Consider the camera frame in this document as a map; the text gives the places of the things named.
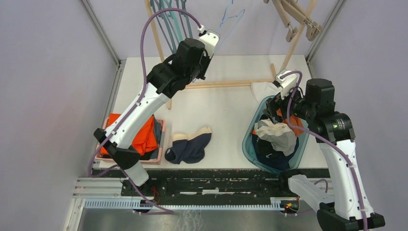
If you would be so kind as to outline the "brown orange underwear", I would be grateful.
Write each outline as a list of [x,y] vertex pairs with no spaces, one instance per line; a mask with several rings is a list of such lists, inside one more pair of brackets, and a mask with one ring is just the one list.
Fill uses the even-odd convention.
[[[282,118],[282,122],[283,122],[284,124],[289,125],[288,119],[283,118],[281,109],[278,109],[278,110],[276,111],[276,113],[277,113],[277,116],[278,116],[279,118]],[[296,127],[304,128],[301,119],[298,118],[298,117],[296,117],[296,116],[294,116],[294,115],[291,115],[291,116],[289,117],[289,121],[290,121],[290,123],[291,123],[292,125],[294,125],[294,126],[296,126]],[[292,128],[292,127],[290,127],[290,128],[291,128],[291,130],[294,132],[294,135],[295,135],[296,137],[299,137],[301,134],[304,133],[302,130],[300,130],[300,129],[298,129],[298,128]]]

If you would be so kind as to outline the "grey underwear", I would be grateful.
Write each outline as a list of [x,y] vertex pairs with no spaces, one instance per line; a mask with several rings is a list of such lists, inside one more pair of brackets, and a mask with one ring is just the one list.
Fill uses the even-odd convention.
[[254,132],[264,141],[268,141],[275,151],[285,156],[295,151],[297,137],[285,123],[273,123],[270,119],[262,119],[254,124]]

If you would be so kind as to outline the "teal clip hanger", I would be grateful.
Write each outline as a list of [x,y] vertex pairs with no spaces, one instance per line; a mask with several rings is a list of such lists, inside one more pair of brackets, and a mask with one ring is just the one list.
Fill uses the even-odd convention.
[[[186,0],[176,0],[176,6],[186,12],[186,2]],[[181,12],[179,12],[179,17],[185,38],[193,38],[189,17]]]
[[[172,1],[171,0],[163,0],[163,6],[165,6],[166,8],[172,8]],[[179,39],[182,39],[182,34],[181,34],[181,29],[179,27],[179,23],[178,20],[176,18],[176,15],[174,12],[170,12],[169,13],[169,18],[171,18],[173,20],[174,26],[175,26],[175,33],[178,35]]]
[[[150,0],[149,4],[154,13],[166,8],[164,0]],[[170,24],[169,17],[166,13],[162,13],[157,16],[157,22],[171,53],[175,53],[177,46],[173,37],[172,25]]]

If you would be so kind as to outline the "light blue hanger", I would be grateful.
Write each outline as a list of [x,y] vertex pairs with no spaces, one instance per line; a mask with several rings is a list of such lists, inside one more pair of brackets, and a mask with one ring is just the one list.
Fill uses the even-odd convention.
[[215,49],[215,54],[217,54],[223,44],[228,40],[231,33],[234,31],[238,23],[242,20],[243,16],[245,15],[245,8],[240,9],[237,12],[233,12],[234,10],[234,0],[229,0],[228,4],[226,5],[218,30],[221,32],[222,37],[220,38],[220,42]]

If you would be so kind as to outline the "navy cream-band underwear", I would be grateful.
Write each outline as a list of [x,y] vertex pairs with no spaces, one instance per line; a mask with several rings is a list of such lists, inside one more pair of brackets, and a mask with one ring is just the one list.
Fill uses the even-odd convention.
[[174,134],[172,146],[166,150],[165,159],[172,164],[195,164],[205,157],[205,148],[212,138],[210,127],[203,127],[189,134]]

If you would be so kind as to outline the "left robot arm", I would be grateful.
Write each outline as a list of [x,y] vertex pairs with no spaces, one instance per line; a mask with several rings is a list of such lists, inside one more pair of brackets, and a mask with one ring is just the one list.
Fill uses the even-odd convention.
[[133,190],[138,195],[147,195],[152,186],[140,162],[140,154],[132,147],[135,136],[155,111],[178,91],[184,90],[195,78],[205,78],[218,42],[219,37],[210,33],[181,41],[175,54],[152,68],[142,90],[125,112],[111,126],[94,131],[100,146],[133,181]]

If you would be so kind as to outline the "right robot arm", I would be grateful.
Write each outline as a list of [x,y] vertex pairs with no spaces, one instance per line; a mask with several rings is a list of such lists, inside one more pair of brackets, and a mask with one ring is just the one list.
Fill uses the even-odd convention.
[[331,81],[310,79],[306,91],[298,88],[296,75],[278,77],[278,94],[267,100],[267,109],[283,118],[296,116],[307,122],[305,132],[314,136],[327,162],[334,194],[326,195],[302,174],[279,181],[283,196],[299,195],[316,212],[324,231],[367,231],[385,226],[364,191],[357,164],[355,133],[351,119],[335,110]]

